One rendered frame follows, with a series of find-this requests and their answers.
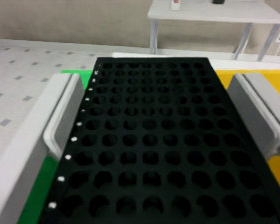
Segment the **yellow recycle bin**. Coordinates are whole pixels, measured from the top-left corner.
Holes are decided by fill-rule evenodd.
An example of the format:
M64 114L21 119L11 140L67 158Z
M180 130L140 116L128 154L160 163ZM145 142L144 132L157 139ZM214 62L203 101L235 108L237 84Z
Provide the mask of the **yellow recycle bin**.
M260 72L269 83L277 90L280 94L280 70L215 70L218 74L221 82L223 83L225 89L227 90L232 76L235 73L255 73ZM273 156L269 161L267 161L271 170L273 171L275 177L280 184L280 156Z

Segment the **black well plate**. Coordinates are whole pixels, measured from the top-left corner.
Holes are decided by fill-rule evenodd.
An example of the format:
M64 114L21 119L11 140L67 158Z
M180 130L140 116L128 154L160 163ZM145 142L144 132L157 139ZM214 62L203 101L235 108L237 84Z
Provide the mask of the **black well plate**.
M97 57L37 224L280 224L208 57Z

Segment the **green bin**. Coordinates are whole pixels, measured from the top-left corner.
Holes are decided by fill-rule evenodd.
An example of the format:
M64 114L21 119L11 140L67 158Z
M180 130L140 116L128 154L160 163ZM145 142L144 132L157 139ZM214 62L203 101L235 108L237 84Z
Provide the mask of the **green bin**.
M86 89L92 70L64 70L62 73L78 73ZM58 163L52 157L45 157L16 224L37 223Z

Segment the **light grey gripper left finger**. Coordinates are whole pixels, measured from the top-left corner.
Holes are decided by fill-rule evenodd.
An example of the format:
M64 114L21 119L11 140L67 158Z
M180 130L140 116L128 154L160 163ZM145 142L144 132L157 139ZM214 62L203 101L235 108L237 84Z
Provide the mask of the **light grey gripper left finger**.
M0 224L16 224L45 157L60 161L85 89L55 73L0 158Z

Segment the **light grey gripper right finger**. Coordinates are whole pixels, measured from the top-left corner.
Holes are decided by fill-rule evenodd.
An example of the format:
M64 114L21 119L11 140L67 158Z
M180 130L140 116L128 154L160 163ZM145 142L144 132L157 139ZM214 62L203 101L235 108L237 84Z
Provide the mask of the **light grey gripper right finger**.
M280 94L261 73L235 73L226 91L266 161L280 156Z

